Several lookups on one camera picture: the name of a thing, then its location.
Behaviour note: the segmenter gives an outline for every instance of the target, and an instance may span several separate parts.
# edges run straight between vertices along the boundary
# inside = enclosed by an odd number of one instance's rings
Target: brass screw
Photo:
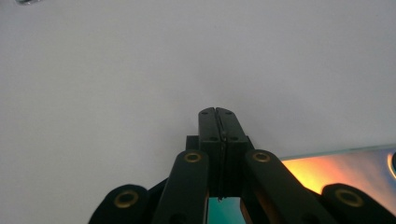
[[[335,197],[340,200],[342,203],[345,203],[352,207],[362,207],[364,205],[364,201],[353,191],[348,189],[338,189],[335,191]]]
[[[255,161],[268,162],[271,160],[271,157],[267,153],[256,152],[253,154],[253,159]]]
[[[117,195],[116,199],[114,200],[114,204],[118,208],[128,208],[135,203],[139,199],[139,195],[134,190],[125,190]]]
[[[198,162],[201,158],[202,156],[196,152],[190,152],[184,156],[184,160],[187,162]]]

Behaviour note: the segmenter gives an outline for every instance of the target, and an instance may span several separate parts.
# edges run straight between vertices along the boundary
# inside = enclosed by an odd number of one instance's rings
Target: metallic object
[[[112,190],[90,224],[206,223],[209,197],[240,197],[246,223],[396,223],[358,189],[306,189],[276,155],[254,148],[232,111],[208,108],[198,118],[199,135],[187,136],[169,178],[150,190]]]

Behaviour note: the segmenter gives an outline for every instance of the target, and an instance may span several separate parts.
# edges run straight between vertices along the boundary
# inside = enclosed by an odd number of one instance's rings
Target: iridescent surface
[[[344,150],[339,154],[283,160],[307,188],[321,193],[324,186],[343,183],[361,189],[396,215],[396,171],[391,157],[396,145]],[[208,223],[245,223],[239,199],[209,201]]]

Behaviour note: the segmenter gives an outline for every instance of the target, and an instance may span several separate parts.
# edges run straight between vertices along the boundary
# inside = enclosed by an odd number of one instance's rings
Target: round hole
[[[257,152],[253,154],[253,159],[255,161],[268,162],[269,160],[271,160],[271,157],[266,153]]]
[[[196,152],[190,152],[184,156],[184,160],[187,162],[197,162],[201,160],[201,155]]]
[[[187,223],[186,216],[183,214],[174,214],[169,218],[169,224],[185,224]]]
[[[342,203],[352,207],[361,207],[364,202],[361,196],[348,189],[338,189],[335,191],[335,197]]]
[[[134,190],[125,190],[117,195],[116,199],[114,199],[114,204],[118,208],[128,208],[134,205],[139,199],[139,195]]]
[[[317,217],[312,214],[305,214],[301,217],[304,224],[319,224],[320,221]]]

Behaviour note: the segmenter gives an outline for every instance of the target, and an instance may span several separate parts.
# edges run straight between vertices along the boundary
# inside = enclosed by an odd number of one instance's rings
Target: white surface
[[[278,156],[396,139],[395,1],[0,0],[0,223],[87,223],[197,113]]]

